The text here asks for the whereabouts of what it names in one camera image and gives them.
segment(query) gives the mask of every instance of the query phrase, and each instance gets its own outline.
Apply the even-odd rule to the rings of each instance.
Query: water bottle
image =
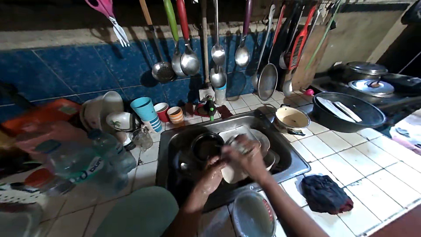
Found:
[[[75,184],[88,182],[105,195],[115,195],[128,184],[127,174],[116,171],[92,147],[74,141],[47,140],[35,150],[47,154],[45,165],[53,174]]]
[[[117,138],[99,129],[89,132],[88,138],[92,140],[94,150],[102,157],[106,157],[109,163],[120,173],[127,174],[136,168],[136,160],[130,152],[124,149]]]

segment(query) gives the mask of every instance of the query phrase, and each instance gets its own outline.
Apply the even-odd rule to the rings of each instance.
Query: kitchen sink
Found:
[[[200,178],[205,164],[193,155],[192,141],[204,132],[224,132],[241,125],[248,125],[265,134],[270,141],[270,149],[279,155],[270,169],[273,178],[279,183],[299,174],[310,171],[309,164],[298,154],[279,131],[259,110],[241,113],[226,119],[207,121],[177,129],[164,131],[158,154],[156,184],[169,190],[179,205],[185,201],[195,182]],[[232,202],[244,190],[261,190],[250,178],[235,184],[222,180],[219,187],[209,196],[204,211]]]

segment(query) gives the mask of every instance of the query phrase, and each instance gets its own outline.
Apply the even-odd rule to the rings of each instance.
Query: purple handle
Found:
[[[251,11],[253,10],[251,0],[247,0],[247,3],[245,4],[245,18],[244,18],[244,24],[242,27],[242,34],[247,35],[248,33],[248,26],[250,25],[250,17],[251,17]]]
[[[114,14],[112,12],[112,0],[96,0],[98,2],[98,6],[92,5],[89,0],[85,0],[85,2],[92,7],[93,9],[101,12],[106,17],[114,17]]]

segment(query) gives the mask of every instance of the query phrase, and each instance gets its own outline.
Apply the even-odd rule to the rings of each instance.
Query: cutting board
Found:
[[[314,27],[313,33],[306,43],[306,48],[301,56],[299,65],[295,71],[295,74],[292,78],[292,88],[294,91],[307,89],[313,81],[314,75],[316,74],[316,69],[322,60],[323,54],[325,53],[326,47],[329,43],[329,32],[323,41],[319,51],[316,54],[310,67],[305,70],[310,58],[312,57],[314,51],[317,48],[323,34],[325,33],[325,25],[317,25]]]

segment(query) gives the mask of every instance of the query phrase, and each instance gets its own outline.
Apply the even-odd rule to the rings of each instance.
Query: tiled countertop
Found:
[[[243,113],[258,108],[269,119],[273,119],[273,113],[282,103],[291,104],[302,111],[312,109],[311,97],[300,92],[289,98],[285,98],[281,92],[275,92],[264,103],[253,94],[229,99],[231,101],[226,105],[231,112]],[[189,118],[186,125],[203,120],[206,119]],[[166,130],[171,128],[171,124],[165,124]],[[347,134],[330,131],[311,122],[305,134],[303,137],[286,135],[291,145],[312,168],[305,175],[329,175],[340,187],[344,187],[354,202],[354,209],[339,215],[311,211],[296,188],[296,182],[303,175],[284,181],[280,186],[331,237],[370,235],[420,203],[419,155],[373,129]],[[139,154],[138,148],[132,150],[139,165],[129,173],[129,185],[119,195],[105,199],[96,193],[87,193],[83,187],[77,187],[69,193],[67,199],[50,198],[44,207],[38,236],[91,237],[119,198],[139,188],[154,185],[160,134],[153,134],[152,138],[153,147],[145,153]],[[230,210],[231,205],[228,205],[203,214],[198,236],[239,236],[232,226]],[[276,237],[282,236],[285,233],[278,222]]]

